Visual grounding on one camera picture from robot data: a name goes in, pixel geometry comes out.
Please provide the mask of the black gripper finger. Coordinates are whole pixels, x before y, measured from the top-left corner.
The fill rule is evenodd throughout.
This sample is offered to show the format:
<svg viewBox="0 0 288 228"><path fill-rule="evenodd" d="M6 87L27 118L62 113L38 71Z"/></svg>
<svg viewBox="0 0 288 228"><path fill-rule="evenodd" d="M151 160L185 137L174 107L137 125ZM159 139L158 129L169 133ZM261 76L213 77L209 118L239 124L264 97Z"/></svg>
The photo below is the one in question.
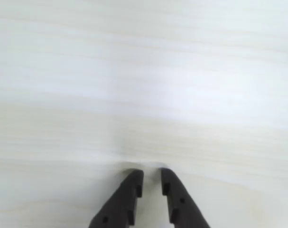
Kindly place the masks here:
<svg viewBox="0 0 288 228"><path fill-rule="evenodd" d="M137 200L142 197L144 171L134 169L93 217L89 228L129 228L135 225Z"/></svg>
<svg viewBox="0 0 288 228"><path fill-rule="evenodd" d="M167 197L169 221L176 228L209 228L200 209L178 176L161 168L162 194Z"/></svg>

